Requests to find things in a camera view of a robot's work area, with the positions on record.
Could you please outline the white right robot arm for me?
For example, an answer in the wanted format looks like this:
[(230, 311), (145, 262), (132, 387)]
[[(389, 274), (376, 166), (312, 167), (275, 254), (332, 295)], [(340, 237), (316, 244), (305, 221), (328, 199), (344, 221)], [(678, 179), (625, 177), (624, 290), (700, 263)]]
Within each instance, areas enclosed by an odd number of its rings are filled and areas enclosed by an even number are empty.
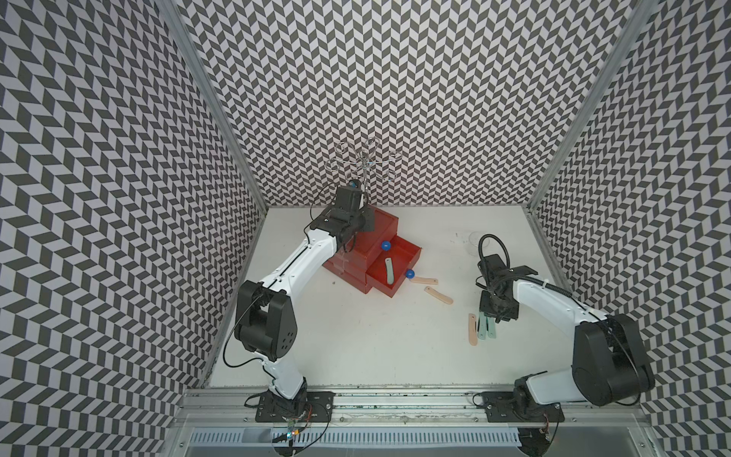
[(572, 342), (566, 369), (529, 374), (515, 382), (514, 395), (528, 406), (588, 402), (596, 407), (636, 405), (654, 390), (639, 323), (580, 303), (571, 292), (538, 277), (533, 268), (512, 268), (498, 254), (478, 261), (481, 311), (496, 323), (515, 320), (531, 308)]

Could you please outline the red plastic drawer cabinet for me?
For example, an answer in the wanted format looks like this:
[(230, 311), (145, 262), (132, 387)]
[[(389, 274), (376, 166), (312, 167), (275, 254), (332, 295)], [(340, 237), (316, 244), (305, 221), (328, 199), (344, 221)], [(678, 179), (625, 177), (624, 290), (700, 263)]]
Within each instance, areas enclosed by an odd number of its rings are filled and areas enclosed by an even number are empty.
[(386, 293), (389, 285), (386, 279), (371, 276), (376, 272), (372, 265), (376, 264), (382, 273), (386, 273), (384, 259), (379, 260), (379, 256), (385, 253), (382, 243), (391, 242), (397, 235), (399, 218), (382, 209), (372, 209), (375, 216), (373, 232), (358, 232), (346, 245), (346, 252), (338, 251), (323, 267), (362, 293), (369, 293), (372, 288)]

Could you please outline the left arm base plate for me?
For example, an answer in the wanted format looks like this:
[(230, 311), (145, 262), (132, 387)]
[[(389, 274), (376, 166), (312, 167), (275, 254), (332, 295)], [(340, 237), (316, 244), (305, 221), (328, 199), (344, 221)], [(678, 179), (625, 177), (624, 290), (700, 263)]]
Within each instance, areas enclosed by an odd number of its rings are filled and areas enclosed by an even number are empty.
[(301, 422), (328, 423), (333, 413), (335, 393), (333, 391), (300, 392), (294, 399), (287, 400), (267, 390), (255, 409), (256, 423), (285, 423), (299, 419)]

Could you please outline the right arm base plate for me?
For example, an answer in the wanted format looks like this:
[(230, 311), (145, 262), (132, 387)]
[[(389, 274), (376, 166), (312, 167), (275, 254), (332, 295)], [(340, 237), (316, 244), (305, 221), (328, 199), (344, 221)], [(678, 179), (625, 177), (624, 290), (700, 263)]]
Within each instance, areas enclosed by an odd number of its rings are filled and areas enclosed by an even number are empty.
[(539, 405), (523, 390), (484, 391), (482, 408), (489, 423), (563, 423), (560, 404)]

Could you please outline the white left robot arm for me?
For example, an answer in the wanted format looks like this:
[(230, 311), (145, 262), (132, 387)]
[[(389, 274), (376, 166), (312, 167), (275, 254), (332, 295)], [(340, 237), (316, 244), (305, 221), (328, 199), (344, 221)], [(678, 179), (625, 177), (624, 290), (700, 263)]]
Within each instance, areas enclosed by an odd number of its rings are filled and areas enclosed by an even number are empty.
[(238, 289), (232, 336), (262, 364), (274, 395), (293, 401), (306, 391), (304, 375), (285, 359), (298, 333), (297, 298), (327, 260), (352, 248), (359, 233), (372, 230), (369, 194), (353, 179), (335, 189), (332, 202), (303, 228), (302, 243), (279, 267)]

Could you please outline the mint folding knife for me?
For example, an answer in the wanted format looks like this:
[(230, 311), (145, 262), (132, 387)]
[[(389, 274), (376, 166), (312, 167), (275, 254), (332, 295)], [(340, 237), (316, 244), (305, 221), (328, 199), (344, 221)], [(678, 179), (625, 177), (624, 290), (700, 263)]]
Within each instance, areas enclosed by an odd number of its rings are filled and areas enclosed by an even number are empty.
[(487, 329), (487, 316), (485, 316), (485, 314), (483, 313), (480, 313), (477, 323), (477, 335), (479, 340), (487, 339)]
[(393, 268), (393, 262), (392, 262), (391, 257), (386, 257), (385, 266), (386, 266), (386, 283), (388, 285), (392, 286), (395, 282), (395, 275), (394, 275), (394, 268)]
[(496, 322), (494, 318), (487, 318), (487, 337), (489, 339), (497, 338)]

